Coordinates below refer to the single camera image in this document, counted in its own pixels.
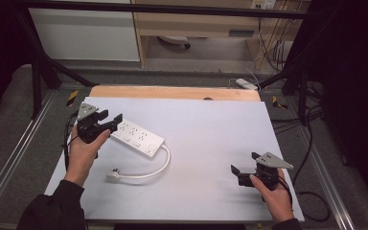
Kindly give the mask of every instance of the hand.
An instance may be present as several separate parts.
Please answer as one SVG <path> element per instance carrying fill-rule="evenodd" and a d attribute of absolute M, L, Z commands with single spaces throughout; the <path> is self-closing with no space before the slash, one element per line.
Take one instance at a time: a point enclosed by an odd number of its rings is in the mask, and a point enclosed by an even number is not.
<path fill-rule="evenodd" d="M 110 135 L 110 130 L 102 132 L 90 144 L 84 143 L 80 137 L 77 137 L 77 133 L 77 126 L 73 126 L 71 132 L 71 140 L 73 141 L 70 144 L 68 170 L 64 179 L 82 187 L 89 175 L 89 170 L 94 163 L 98 150 Z"/>
<path fill-rule="evenodd" d="M 282 170 L 278 169 L 278 172 L 279 176 L 285 178 Z M 294 214 L 292 214 L 292 207 L 286 188 L 284 188 L 281 184 L 278 184 L 274 191 L 270 191 L 262 182 L 262 180 L 253 174 L 250 175 L 250 180 L 255 188 L 262 194 L 268 211 L 273 217 L 273 221 L 275 223 L 286 221 L 288 219 L 294 219 Z"/>

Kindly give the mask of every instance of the power strip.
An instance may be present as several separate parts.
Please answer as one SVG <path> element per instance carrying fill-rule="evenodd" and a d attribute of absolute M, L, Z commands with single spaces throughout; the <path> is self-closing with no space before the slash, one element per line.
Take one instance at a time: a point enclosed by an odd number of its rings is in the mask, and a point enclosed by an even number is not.
<path fill-rule="evenodd" d="M 164 143 L 164 139 L 156 134 L 126 120 L 118 124 L 118 130 L 111 134 L 114 139 L 143 153 L 152 160 L 154 155 Z"/>
<path fill-rule="evenodd" d="M 253 83 L 251 83 L 251 82 L 249 82 L 245 79 L 235 80 L 235 83 L 238 84 L 240 87 L 245 88 L 245 89 L 256 90 L 258 88 L 256 85 L 254 85 Z"/>

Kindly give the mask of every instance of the power outlet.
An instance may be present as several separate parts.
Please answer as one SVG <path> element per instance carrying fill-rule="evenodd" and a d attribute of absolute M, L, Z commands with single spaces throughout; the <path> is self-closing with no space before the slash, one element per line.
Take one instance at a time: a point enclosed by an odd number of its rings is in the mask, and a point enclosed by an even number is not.
<path fill-rule="evenodd" d="M 263 10 L 273 10 L 274 4 L 276 4 L 276 0 L 264 0 L 262 9 Z"/>
<path fill-rule="evenodd" d="M 114 131 L 110 136 L 143 153 L 151 160 L 164 143 L 162 137 L 137 126 L 125 118 L 118 124 L 118 130 Z"/>
<path fill-rule="evenodd" d="M 261 9 L 264 3 L 265 0 L 253 0 L 250 9 Z"/>

